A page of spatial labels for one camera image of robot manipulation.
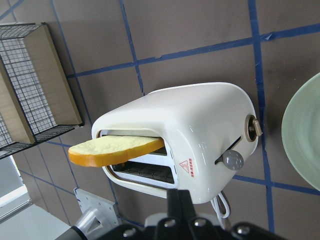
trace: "light green bowl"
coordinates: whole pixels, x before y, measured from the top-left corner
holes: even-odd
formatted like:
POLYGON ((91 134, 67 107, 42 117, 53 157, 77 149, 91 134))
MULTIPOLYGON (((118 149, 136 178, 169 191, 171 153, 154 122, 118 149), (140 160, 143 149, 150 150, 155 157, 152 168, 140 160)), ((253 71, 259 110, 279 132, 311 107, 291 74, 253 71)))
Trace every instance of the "light green bowl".
POLYGON ((295 170, 320 191, 320 73, 292 97, 282 120, 282 142, 295 170))

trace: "wooden panel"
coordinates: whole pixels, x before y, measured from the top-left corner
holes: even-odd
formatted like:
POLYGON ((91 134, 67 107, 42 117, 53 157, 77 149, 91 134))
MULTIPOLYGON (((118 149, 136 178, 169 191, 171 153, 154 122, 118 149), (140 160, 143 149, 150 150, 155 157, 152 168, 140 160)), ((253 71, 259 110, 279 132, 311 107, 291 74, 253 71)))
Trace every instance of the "wooden panel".
POLYGON ((35 142, 2 61, 0 62, 0 114, 12 141, 28 144, 35 142))
POLYGON ((78 125, 82 123, 76 103, 60 64, 48 27, 40 26, 24 39, 55 122, 78 125))

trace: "bread slice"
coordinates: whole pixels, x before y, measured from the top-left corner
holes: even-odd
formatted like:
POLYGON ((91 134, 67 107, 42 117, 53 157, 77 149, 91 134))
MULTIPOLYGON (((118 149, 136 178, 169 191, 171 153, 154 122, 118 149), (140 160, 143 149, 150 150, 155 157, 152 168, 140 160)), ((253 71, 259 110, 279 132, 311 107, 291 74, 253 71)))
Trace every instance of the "bread slice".
POLYGON ((70 147, 68 155, 74 164, 102 167, 124 163, 164 146, 160 137, 107 135, 70 147))

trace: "tiled surface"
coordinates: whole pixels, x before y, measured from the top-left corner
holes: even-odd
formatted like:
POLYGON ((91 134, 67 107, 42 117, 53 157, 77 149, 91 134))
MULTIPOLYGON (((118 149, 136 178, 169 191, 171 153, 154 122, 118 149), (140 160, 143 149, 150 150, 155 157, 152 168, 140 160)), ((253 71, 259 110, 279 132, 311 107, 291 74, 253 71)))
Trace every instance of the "tiled surface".
POLYGON ((257 0, 256 8, 261 34, 319 23, 318 0, 257 0))
POLYGON ((77 72, 132 62, 117 0, 54 1, 77 72))
MULTIPOLYGON (((81 215, 72 191, 76 182, 79 188, 115 201, 101 168, 70 163, 73 177, 65 152, 68 146, 91 138, 90 118, 94 122, 100 115, 141 97, 137 72, 141 74, 146 94, 178 85, 229 82, 248 93, 257 115, 261 107, 258 97, 261 100, 264 93, 266 105, 264 119, 260 121, 264 121, 266 154, 263 157, 260 138, 257 150, 237 172, 236 179, 224 188, 231 207, 226 226, 248 221, 274 229, 291 240, 317 239, 320 231, 313 223, 320 220, 320 193, 290 164, 282 145, 281 122, 294 93, 319 72, 319 27, 315 28, 317 33, 271 38, 261 43, 264 88, 260 88, 258 96, 252 42, 246 41, 244 46, 234 48, 231 48, 232 42, 228 42, 252 36, 249 7, 254 13, 254 0, 215 0, 202 4, 146 0, 10 0, 10 3, 17 3, 12 9, 17 21, 48 23, 66 74, 74 74, 73 63, 76 76, 79 76, 68 81, 85 121, 84 127, 52 139, 52 143, 40 145, 41 152, 34 147, 15 155, 36 204, 73 224, 81 215), (122 2, 127 21, 122 16, 122 2), (137 59, 151 58, 140 61, 144 64, 136 69, 133 65, 122 68, 132 64, 135 55, 131 52, 126 30, 130 30, 137 59), (195 50, 175 54, 220 43, 225 43, 222 45, 226 49, 214 50, 211 46, 206 48, 207 53, 199 54, 195 50), (171 59, 157 59, 164 54, 172 54, 171 59), (106 71, 105 67, 110 66, 114 70, 106 71)), ((1 18, 1 12, 8 6, 6 1, 0 1, 0 4, 1 18)), ((320 2, 315 0, 303 3, 298 0, 257 0, 259 31, 265 34, 319 24, 319 8, 320 2)), ((4 20, 12 22, 13 14, 10 12, 1 23, 4 20)), ((148 215, 167 209, 165 199, 115 184, 113 187, 120 217, 130 222, 143 224, 148 215)), ((197 205, 196 210, 213 213, 209 203, 197 205)))
POLYGON ((251 37, 246 0, 124 1, 138 59, 251 37))

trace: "toaster knob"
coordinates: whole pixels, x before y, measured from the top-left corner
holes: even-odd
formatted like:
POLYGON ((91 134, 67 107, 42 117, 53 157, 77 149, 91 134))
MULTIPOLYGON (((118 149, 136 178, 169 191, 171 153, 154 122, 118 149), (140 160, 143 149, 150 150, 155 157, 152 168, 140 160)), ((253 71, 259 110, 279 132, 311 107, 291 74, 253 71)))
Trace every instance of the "toaster knob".
POLYGON ((241 169, 245 163, 241 154, 235 150, 227 150, 222 154, 224 165, 231 170, 237 171, 241 169))

